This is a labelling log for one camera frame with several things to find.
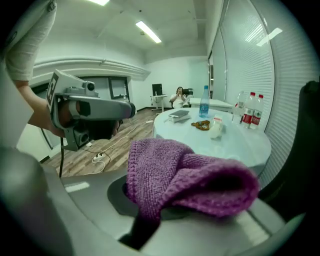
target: white sleeve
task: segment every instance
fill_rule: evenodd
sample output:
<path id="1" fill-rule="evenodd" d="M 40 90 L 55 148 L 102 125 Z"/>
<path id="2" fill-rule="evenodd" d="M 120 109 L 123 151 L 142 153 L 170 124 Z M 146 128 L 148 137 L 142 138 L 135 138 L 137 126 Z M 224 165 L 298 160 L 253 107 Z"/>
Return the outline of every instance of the white sleeve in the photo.
<path id="1" fill-rule="evenodd" d="M 54 24 L 56 12 L 57 6 L 45 12 L 6 54 L 6 69 L 12 80 L 29 81 L 32 79 L 39 47 Z"/>

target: sitting person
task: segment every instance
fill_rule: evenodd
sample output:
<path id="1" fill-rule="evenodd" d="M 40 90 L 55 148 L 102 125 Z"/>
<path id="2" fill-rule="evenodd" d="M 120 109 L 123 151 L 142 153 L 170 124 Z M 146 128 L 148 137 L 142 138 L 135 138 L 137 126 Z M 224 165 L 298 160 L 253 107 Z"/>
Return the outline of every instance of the sitting person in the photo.
<path id="1" fill-rule="evenodd" d="M 178 87 L 178 89 L 176 89 L 176 94 L 172 94 L 171 98 L 170 98 L 170 102 L 172 103 L 172 107 L 174 109 L 180 109 L 183 106 L 183 103 L 186 100 L 186 95 L 182 94 L 182 87 Z"/>

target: handheld device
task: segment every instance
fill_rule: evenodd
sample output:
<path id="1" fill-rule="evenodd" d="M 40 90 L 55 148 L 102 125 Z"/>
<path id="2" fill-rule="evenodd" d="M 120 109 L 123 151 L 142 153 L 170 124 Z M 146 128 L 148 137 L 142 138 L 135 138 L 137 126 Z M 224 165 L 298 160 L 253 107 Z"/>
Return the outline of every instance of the handheld device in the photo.
<path id="1" fill-rule="evenodd" d="M 65 134 L 67 145 L 61 148 L 70 151 L 77 151 L 90 140 L 110 139 L 116 121 L 132 118 L 136 113 L 134 104 L 102 99 L 93 82 L 59 70 L 52 75 L 46 101 L 53 125 Z M 69 101 L 72 117 L 67 126 L 59 121 L 59 106 L 64 101 Z"/>

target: round white table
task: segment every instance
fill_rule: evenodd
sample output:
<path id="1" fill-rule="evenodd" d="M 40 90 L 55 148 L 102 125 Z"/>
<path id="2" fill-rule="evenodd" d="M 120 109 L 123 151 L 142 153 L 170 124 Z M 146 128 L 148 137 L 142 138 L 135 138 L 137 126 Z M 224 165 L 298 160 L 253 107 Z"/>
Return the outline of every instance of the round white table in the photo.
<path id="1" fill-rule="evenodd" d="M 168 115 L 176 112 L 171 109 L 158 115 L 154 120 L 153 136 L 172 139 L 188 145 L 196 154 L 236 159 L 259 175 L 271 154 L 271 144 L 266 134 L 257 129 L 246 129 L 232 122 L 232 114 L 209 109 L 208 118 L 199 117 L 199 108 L 184 108 L 189 111 L 190 119 L 172 122 Z M 199 130 L 191 123 L 209 120 L 215 115 L 222 117 L 222 136 L 211 139 L 208 131 Z"/>

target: gray base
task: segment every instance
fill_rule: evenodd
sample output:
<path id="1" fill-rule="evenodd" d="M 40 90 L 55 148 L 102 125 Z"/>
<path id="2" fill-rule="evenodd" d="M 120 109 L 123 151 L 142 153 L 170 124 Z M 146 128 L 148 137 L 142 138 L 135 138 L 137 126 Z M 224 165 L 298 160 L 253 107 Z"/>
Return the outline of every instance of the gray base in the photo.
<path id="1" fill-rule="evenodd" d="M 88 183 L 89 187 L 71 192 L 69 196 L 73 200 L 72 204 L 74 203 L 83 214 L 77 212 L 77 215 L 81 215 L 78 217 L 79 221 L 80 219 L 84 221 L 81 224 L 83 228 L 89 224 L 97 227 L 92 232 L 96 233 L 95 236 L 100 236 L 99 239 L 94 239 L 99 247 L 117 244 L 116 240 L 126 234 L 133 224 L 134 218 L 118 214 L 107 198 L 108 186 L 125 174 L 126 170 L 117 170 L 62 179 L 65 187 Z M 201 213 L 191 213 L 183 219 L 162 221 L 158 230 L 141 251 L 151 256 L 201 256 L 212 255 L 213 252 L 215 256 L 223 256 L 226 252 L 233 255 L 262 243 L 284 226 L 278 214 L 259 200 L 252 205 L 250 212 L 250 214 L 243 212 L 236 217 L 224 220 Z M 88 236 L 91 240 L 94 237 L 93 234 Z"/>

